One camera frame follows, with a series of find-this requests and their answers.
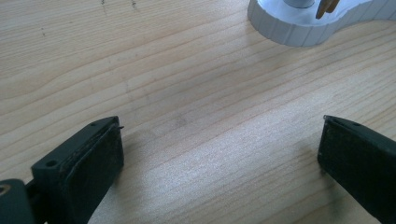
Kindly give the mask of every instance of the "white base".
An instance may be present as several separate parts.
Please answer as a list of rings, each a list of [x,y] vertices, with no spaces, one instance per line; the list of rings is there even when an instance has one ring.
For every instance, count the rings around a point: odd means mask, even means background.
[[[260,34],[276,43],[308,47],[359,21],[396,21],[396,0],[341,0],[333,13],[315,19],[319,5],[295,8],[283,0],[250,0],[247,16]]]

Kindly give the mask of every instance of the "light wood surface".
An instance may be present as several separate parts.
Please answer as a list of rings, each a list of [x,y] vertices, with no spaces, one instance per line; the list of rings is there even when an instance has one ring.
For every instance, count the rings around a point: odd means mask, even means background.
[[[125,167],[90,223],[377,223],[320,173],[323,115],[396,139],[396,23],[307,49],[245,1],[0,1],[0,179],[118,115]]]

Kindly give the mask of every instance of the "black plastic piece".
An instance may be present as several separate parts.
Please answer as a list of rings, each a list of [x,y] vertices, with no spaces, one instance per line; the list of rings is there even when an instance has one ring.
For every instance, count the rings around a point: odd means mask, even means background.
[[[359,123],[325,116],[322,169],[382,223],[396,223],[396,142]]]
[[[26,188],[19,179],[0,181],[0,223],[36,223]]]
[[[122,166],[118,117],[97,120],[35,163],[34,180],[26,187],[21,181],[11,183],[17,191],[0,195],[0,223],[88,223]],[[35,222],[26,221],[29,216],[22,221],[9,218],[21,217],[19,210],[26,204]],[[3,212],[10,216],[3,217]]]

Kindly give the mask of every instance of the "white plastic part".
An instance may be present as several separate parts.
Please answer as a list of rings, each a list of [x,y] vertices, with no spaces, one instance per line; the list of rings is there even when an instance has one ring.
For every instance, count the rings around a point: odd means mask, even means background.
[[[247,16],[260,34],[293,47],[318,45],[359,21],[396,21],[396,0],[341,0],[333,13],[320,20],[315,18],[319,0],[307,8],[293,7],[296,1],[303,0],[250,0]]]
[[[315,0],[283,0],[286,4],[291,7],[297,8],[307,8],[312,7],[314,5]]]

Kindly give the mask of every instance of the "wooden table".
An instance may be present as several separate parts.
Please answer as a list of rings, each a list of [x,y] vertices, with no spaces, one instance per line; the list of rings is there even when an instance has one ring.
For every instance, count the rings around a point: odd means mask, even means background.
[[[325,114],[396,139],[396,24],[297,49],[247,8],[2,1],[0,179],[118,115],[125,167],[90,223],[376,223],[316,155]]]

